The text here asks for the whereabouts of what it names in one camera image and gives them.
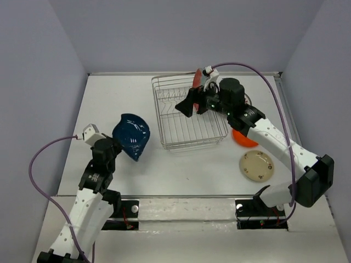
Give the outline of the red and teal floral plate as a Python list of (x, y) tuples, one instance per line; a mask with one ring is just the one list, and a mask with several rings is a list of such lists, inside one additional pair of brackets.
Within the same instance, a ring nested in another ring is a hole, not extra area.
[(193, 106), (198, 115), (202, 115), (207, 111), (203, 106), (203, 97), (205, 94), (204, 85), (206, 80), (205, 73), (206, 71), (204, 68), (198, 68), (193, 79), (193, 88), (195, 89), (193, 92)]

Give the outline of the dark blue leaf dish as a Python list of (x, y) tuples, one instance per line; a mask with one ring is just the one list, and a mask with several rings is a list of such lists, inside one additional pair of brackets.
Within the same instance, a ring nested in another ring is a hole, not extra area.
[(120, 121), (112, 130), (112, 137), (119, 141), (123, 151), (134, 161), (139, 161), (150, 139), (146, 121), (132, 113), (121, 114)]

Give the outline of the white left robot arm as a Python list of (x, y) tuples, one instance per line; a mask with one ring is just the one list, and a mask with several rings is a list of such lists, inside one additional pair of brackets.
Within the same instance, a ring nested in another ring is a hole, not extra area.
[(121, 195), (109, 190), (115, 160), (122, 146), (110, 137), (97, 140), (92, 159), (78, 185), (76, 199), (66, 222), (48, 252), (40, 252), (37, 262), (92, 262), (94, 242), (107, 219), (121, 211)]

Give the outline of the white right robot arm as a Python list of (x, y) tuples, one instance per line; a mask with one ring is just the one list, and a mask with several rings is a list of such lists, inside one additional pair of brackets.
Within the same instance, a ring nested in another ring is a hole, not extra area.
[(208, 88), (192, 87), (175, 109), (190, 118), (194, 105), (200, 115), (208, 110), (225, 115), (234, 130), (257, 142), (291, 171), (290, 182), (265, 186), (255, 194), (252, 208), (257, 214), (290, 202), (310, 208), (332, 186), (334, 160), (307, 151), (279, 131), (264, 113), (245, 102), (245, 89), (237, 79), (224, 78)]

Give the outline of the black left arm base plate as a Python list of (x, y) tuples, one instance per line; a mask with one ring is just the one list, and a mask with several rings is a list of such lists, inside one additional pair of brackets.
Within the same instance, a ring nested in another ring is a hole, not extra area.
[(102, 227), (102, 231), (136, 231), (139, 230), (139, 201), (122, 199), (120, 209), (114, 210)]

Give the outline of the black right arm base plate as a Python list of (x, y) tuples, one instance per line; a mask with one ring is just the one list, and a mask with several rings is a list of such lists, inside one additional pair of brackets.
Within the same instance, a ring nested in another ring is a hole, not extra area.
[(253, 199), (236, 199), (235, 208), (238, 230), (288, 230), (284, 210), (257, 208)]

